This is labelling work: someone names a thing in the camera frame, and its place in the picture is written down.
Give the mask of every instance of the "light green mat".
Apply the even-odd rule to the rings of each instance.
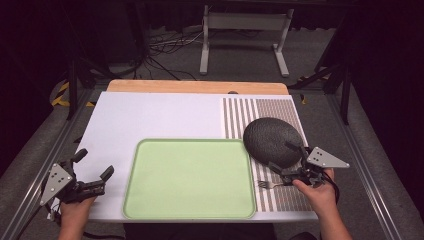
[[[145,139],[123,213],[129,219],[245,219],[256,210],[250,160],[235,139]]]

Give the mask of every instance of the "floor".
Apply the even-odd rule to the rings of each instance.
[[[294,84],[301,76],[310,76],[328,44],[334,30],[292,30],[283,48],[290,72],[288,78],[279,74],[271,45],[278,34],[274,32],[218,32],[210,39],[211,53],[206,76],[199,74],[201,37],[170,54],[154,56],[162,66],[182,80],[198,81],[254,81]],[[112,71],[126,69],[125,64],[111,66]],[[173,79],[168,71],[152,61],[146,61],[134,73],[123,76],[133,79]],[[51,163],[75,153],[78,140],[108,81],[99,80],[95,89],[80,87],[80,110],[66,120],[68,107],[57,105],[54,111],[28,141],[15,161],[0,179],[0,229],[2,239],[19,232],[38,203],[39,184]],[[354,239],[424,239],[423,222],[411,199],[396,177],[377,136],[357,99],[354,89],[349,104],[349,125],[338,115],[340,91],[325,95],[320,90],[322,81],[303,90],[291,90],[310,146],[320,146],[351,163],[351,168],[336,171],[341,188],[339,209]],[[61,87],[52,92],[52,96]],[[301,99],[305,96],[306,104]],[[309,231],[319,235],[317,222],[275,223],[278,239]],[[21,239],[55,239],[59,227],[46,219],[41,210],[27,226]],[[87,232],[123,236],[121,224],[90,222]]]

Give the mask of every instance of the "dark mesh bowl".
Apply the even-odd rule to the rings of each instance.
[[[301,155],[298,147],[302,138],[289,123],[277,118],[259,118],[251,122],[243,134],[247,152],[255,160],[267,165],[269,162],[281,168],[296,164]]]

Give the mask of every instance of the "fork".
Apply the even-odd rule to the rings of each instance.
[[[266,189],[273,189],[276,186],[284,185],[284,183],[273,183],[273,182],[267,182],[267,181],[258,181],[258,186],[261,188]]]

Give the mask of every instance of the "striped mat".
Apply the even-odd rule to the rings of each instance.
[[[228,139],[242,139],[246,126],[255,119],[274,117],[290,123],[301,134],[305,146],[300,120],[293,100],[287,99],[243,99],[222,98],[222,135]],[[306,197],[293,186],[276,187],[271,190],[259,188],[257,182],[281,182],[279,176],[262,164],[250,159],[255,182],[256,204],[258,212],[312,211]]]

